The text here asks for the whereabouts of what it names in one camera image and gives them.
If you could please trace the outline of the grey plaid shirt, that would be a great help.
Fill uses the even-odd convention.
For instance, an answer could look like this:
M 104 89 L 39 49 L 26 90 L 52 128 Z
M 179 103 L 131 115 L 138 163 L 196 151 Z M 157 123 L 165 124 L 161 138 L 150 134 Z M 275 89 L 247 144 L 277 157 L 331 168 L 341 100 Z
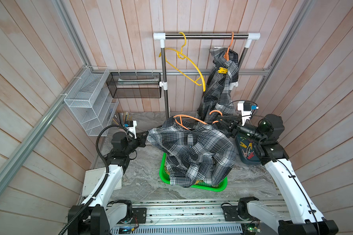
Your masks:
M 229 61 L 224 54 L 227 48 L 210 49 L 214 66 L 206 81 L 206 91 L 203 94 L 196 118 L 205 122 L 214 121 L 218 114 L 209 113 L 219 110 L 223 115 L 233 115 L 236 111 L 232 103 L 230 85 L 238 81 L 238 54 L 230 49 Z M 218 73 L 220 67 L 227 68 L 227 74 Z
M 218 186 L 233 169 L 236 149 L 233 143 L 214 125 L 184 123 L 174 118 L 149 130 L 147 140 L 166 154 L 166 169 L 171 185 L 189 188 L 202 181 Z

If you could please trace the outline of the orange hanger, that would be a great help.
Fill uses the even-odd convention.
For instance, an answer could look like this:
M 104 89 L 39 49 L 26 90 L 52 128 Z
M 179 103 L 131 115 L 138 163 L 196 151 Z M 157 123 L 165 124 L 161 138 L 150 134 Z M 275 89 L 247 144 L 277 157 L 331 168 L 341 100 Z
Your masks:
M 232 43 L 233 43 L 233 40 L 234 40 L 234 32 L 231 33 L 231 40 L 230 40 L 230 44 L 229 46 L 227 47 L 227 50 L 224 54 L 224 58 L 226 59 L 226 61 L 229 61 L 229 51 L 230 51 L 230 48 L 232 46 Z
M 209 113 L 210 115 L 212 114 L 218 114 L 219 117 L 223 117 L 223 113 L 219 110 L 213 110 Z M 189 128 L 187 126 L 185 126 L 183 124 L 183 119 L 188 119 L 188 120 L 193 120 L 194 122 L 196 123 L 199 123 L 199 124 L 203 124 L 203 125 L 208 125 L 207 122 L 203 121 L 203 120 L 200 120 L 198 118 L 195 118 L 195 117 L 192 117 L 192 116 L 189 116 L 189 115 L 183 115 L 183 114 L 179 114 L 179 115 L 175 115 L 173 116 L 174 118 L 174 121 L 177 125 L 179 125 L 180 127 L 184 128 L 185 130 L 188 130 Z

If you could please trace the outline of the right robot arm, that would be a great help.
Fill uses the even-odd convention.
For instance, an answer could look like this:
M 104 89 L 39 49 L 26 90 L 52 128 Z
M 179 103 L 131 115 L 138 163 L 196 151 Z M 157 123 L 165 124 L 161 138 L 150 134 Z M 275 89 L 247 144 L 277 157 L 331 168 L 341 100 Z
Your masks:
M 218 116 L 215 120 L 232 137 L 238 134 L 253 141 L 255 155 L 272 176 L 288 208 L 279 213 L 255 197 L 241 198 L 238 213 L 246 218 L 256 218 L 279 235 L 335 235 L 338 226 L 325 219 L 314 205 L 293 170 L 278 138 L 284 131 L 282 118 L 274 114 L 263 117 L 257 126 L 243 124 L 239 116 Z

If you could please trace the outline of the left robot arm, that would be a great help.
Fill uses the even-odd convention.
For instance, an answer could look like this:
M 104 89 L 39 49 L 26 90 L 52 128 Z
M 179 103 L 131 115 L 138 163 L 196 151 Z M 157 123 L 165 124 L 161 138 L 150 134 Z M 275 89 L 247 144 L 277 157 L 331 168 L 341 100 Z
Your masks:
M 130 154 L 137 148 L 146 146 L 149 132 L 133 134 L 123 126 L 116 127 L 119 132 L 112 137 L 111 151 L 103 155 L 99 147 L 96 147 L 97 154 L 105 165 L 104 173 L 83 202 L 70 208 L 68 221 L 60 231 L 61 235 L 110 235 L 118 223 L 130 224 L 136 220 L 131 201 L 110 202 L 109 199 L 133 160 Z

